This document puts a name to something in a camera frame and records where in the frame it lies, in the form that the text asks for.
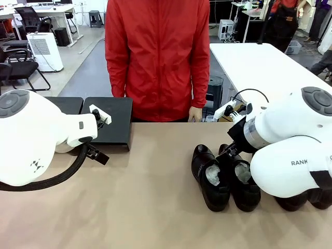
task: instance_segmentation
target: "gray button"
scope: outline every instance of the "gray button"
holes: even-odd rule
[[[320,91],[320,88],[318,88],[318,87],[304,87],[303,91],[307,92],[307,93],[313,93],[315,91]]]
[[[314,108],[316,110],[320,110],[322,108],[322,106],[314,99],[313,95],[306,94],[304,96],[304,99],[311,108]]]
[[[16,90],[15,92],[13,92],[13,94],[17,94],[18,96],[24,96],[27,95],[29,93],[29,91],[27,90]]]
[[[324,108],[324,112],[325,112],[326,114],[332,114],[332,106],[329,106],[329,107]]]
[[[22,107],[24,107],[27,104],[27,97],[26,96],[20,96],[18,102],[10,109],[12,113],[18,112]]]
[[[0,108],[8,109],[15,105],[19,97],[16,94],[8,94],[0,99]]]
[[[326,94],[325,92],[315,92],[313,97],[315,100],[323,106],[332,105],[331,95]]]
[[[0,117],[6,117],[8,115],[7,110],[0,109]]]
[[[0,118],[8,118],[22,110],[29,102],[29,91],[14,90],[0,96]]]

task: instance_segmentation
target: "black shoe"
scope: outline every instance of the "black shoe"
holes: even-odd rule
[[[207,207],[211,211],[219,212],[225,209],[229,201],[230,189],[221,170],[218,173],[220,183],[217,186],[206,178],[206,169],[214,164],[218,165],[218,162],[209,148],[203,144],[197,145],[193,151],[191,171],[201,187]]]
[[[280,198],[274,197],[277,203],[286,211],[294,212],[299,210],[308,199],[307,192],[303,192],[299,195],[289,197],[289,198]]]
[[[222,144],[219,148],[219,154],[221,154],[228,145]],[[240,156],[230,158],[225,155],[223,161],[219,160],[219,167],[226,173],[227,179],[230,181],[230,189],[233,195],[235,204],[244,212],[253,211],[260,202],[260,188],[257,186],[253,178],[251,177],[248,184],[241,182],[235,174],[235,166],[240,162],[248,163]]]
[[[308,190],[308,201],[317,209],[328,209],[332,205],[332,189],[310,189]]]

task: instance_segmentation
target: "desk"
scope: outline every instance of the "desk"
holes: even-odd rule
[[[238,210],[233,198],[220,213],[205,206],[190,169],[192,152],[203,143],[217,153],[220,143],[231,142],[230,127],[134,123],[130,153],[101,148],[110,156],[105,166],[87,159],[55,187],[0,192],[2,248],[326,248],[332,209],[307,203],[286,212],[265,193],[252,213]],[[46,177],[73,159],[55,155]]]
[[[234,17],[234,28],[233,28],[234,30],[235,30],[235,26],[236,26],[236,21],[237,21],[237,19],[238,19],[239,8],[240,8],[241,6],[244,6],[244,5],[245,5],[245,4],[232,2],[232,7],[231,7],[231,9],[230,9],[230,15],[229,15],[229,19],[230,19],[230,20],[231,20],[231,18],[232,18],[233,6],[236,6],[236,7],[237,7],[237,12],[236,12],[235,17]]]
[[[78,24],[77,24],[75,9],[74,9],[75,6],[76,5],[74,5],[74,4],[65,4],[65,5],[61,5],[61,6],[54,6],[54,8],[56,8],[56,10],[53,9],[53,6],[50,9],[36,9],[35,10],[40,17],[60,17],[63,20],[62,24],[66,26],[67,34],[68,34],[68,36],[70,38],[70,41],[71,41],[71,43],[68,45],[68,47],[71,47],[79,39],[81,39],[83,37],[83,35],[81,35],[80,32],[79,32],[79,27],[78,27]],[[69,29],[69,25],[66,21],[66,12],[73,13],[74,20],[75,20],[75,25],[77,27],[77,35],[78,35],[76,40],[73,39],[73,36],[72,36],[71,31]],[[18,34],[19,38],[21,39],[20,32],[18,31],[14,15],[19,16],[19,14],[15,13],[14,9],[6,9],[6,10],[0,11],[0,18],[2,18],[2,19],[13,19],[14,28],[16,29],[17,34]]]
[[[270,44],[210,44],[210,49],[233,86],[224,87],[229,91],[228,100],[246,88],[262,91],[270,102],[307,86],[319,87],[332,94],[327,83]],[[245,91],[241,98],[260,106],[266,104],[265,98],[255,91]]]
[[[245,40],[247,38],[247,33],[248,33],[248,27],[249,27],[249,22],[250,22],[250,18],[254,18],[257,19],[260,17],[260,13],[261,11],[254,11],[254,10],[245,10],[242,13],[244,13],[245,15],[248,16],[248,21],[247,21],[247,26],[245,28],[245,32],[244,32],[244,37],[243,37],[243,43],[245,43]]]

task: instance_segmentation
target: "white air purifier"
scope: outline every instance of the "white air purifier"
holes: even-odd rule
[[[233,33],[234,22],[232,20],[220,20],[218,37],[219,40],[226,40]]]
[[[58,72],[63,69],[53,33],[31,33],[26,36],[40,71]]]

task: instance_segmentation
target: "red sleeve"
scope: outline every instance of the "red sleeve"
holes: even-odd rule
[[[191,79],[193,86],[191,105],[196,108],[203,108],[206,104],[205,96],[210,75],[210,2],[209,0],[201,0],[201,2],[191,51]]]
[[[108,1],[105,26],[105,56],[112,94],[124,97],[129,49],[117,0]]]

